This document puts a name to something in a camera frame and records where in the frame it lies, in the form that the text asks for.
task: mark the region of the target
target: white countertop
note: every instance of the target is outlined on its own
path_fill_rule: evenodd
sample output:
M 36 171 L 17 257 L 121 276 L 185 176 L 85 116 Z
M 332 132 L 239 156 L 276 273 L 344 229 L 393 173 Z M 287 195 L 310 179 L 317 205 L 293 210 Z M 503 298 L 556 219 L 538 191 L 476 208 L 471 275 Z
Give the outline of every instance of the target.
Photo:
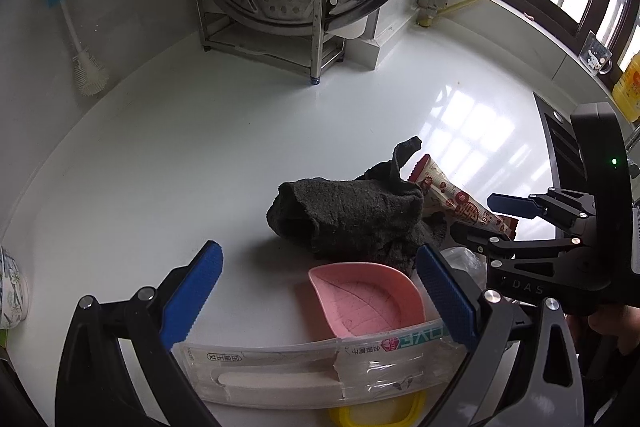
M 58 362 L 78 299 L 128 299 L 188 263 L 207 239 L 225 267 L 189 340 L 274 346 L 326 338 L 309 253 L 269 229 L 285 181 L 353 179 L 418 135 L 481 203 L 551 184 L 532 90 L 436 29 L 412 29 L 377 71 L 345 62 L 306 78 L 212 51 L 191 36 L 123 80 L 71 131 L 22 198 L 3 244 L 31 308 L 10 335 L 22 383 L 50 424 Z M 519 239 L 553 237 L 521 221 Z M 142 402 L 162 419 L 125 346 Z M 212 406 L 223 426 L 329 426 L 325 411 Z

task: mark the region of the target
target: white bristle brush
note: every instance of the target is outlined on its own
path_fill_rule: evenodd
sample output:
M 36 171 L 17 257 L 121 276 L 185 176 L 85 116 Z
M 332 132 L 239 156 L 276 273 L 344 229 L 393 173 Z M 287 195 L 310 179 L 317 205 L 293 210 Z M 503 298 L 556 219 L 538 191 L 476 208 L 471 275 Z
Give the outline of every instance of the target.
M 76 57 L 74 57 L 74 81 L 80 94 L 91 96 L 101 92 L 109 82 L 109 71 L 98 62 L 89 51 L 84 50 L 80 44 L 78 33 L 69 15 L 66 0 L 47 0 L 49 6 L 53 6 L 59 2 L 62 8 L 62 14 L 65 16 L 66 28 L 69 31 L 71 41 L 76 48 Z

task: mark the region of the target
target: pink leaf-shaped dish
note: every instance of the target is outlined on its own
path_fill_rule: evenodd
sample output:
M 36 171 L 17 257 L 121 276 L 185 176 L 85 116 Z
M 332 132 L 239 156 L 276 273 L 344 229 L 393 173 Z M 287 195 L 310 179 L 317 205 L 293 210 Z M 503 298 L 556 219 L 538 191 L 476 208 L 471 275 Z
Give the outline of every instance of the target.
M 420 292 L 395 268 L 335 263 L 309 270 L 329 327 L 338 338 L 359 337 L 425 321 Z

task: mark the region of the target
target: red and white wrapper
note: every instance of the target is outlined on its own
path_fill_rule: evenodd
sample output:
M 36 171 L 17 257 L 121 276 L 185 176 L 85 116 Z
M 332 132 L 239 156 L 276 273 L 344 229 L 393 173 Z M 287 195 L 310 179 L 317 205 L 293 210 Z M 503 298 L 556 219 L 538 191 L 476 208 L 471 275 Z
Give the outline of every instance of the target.
M 424 155 L 414 167 L 409 181 L 418 184 L 424 195 L 422 219 L 430 218 L 441 212 L 447 224 L 442 237 L 441 248 L 455 247 L 458 244 L 449 234 L 450 227 L 456 221 L 474 225 L 495 233 L 503 233 L 510 239 L 515 238 L 518 220 L 514 217 L 497 216 L 472 198 L 467 192 L 449 181 L 445 173 L 433 161 L 431 155 Z

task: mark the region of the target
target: blue-handled brush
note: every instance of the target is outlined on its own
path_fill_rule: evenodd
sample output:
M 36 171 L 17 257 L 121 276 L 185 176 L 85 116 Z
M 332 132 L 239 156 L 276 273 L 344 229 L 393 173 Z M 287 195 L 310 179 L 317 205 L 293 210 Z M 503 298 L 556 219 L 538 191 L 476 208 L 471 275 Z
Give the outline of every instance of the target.
M 66 28 L 69 36 L 76 49 L 74 57 L 74 81 L 78 91 L 85 95 L 91 96 L 101 92 L 109 82 L 109 72 L 101 65 L 88 50 L 82 48 L 78 33 L 69 15 L 66 0 L 47 0 L 47 5 L 51 8 L 56 4 L 60 4 L 62 14 L 65 17 Z
M 478 285 L 467 272 L 450 267 L 442 254 L 427 245 L 418 248 L 415 268 L 451 338 L 473 352 L 480 339 Z
M 160 339 L 166 350 L 171 350 L 175 343 L 187 338 L 222 274 L 222 261 L 220 245 L 207 241 L 189 266 L 171 270 L 158 287 L 160 295 L 171 293 L 162 309 L 160 329 Z

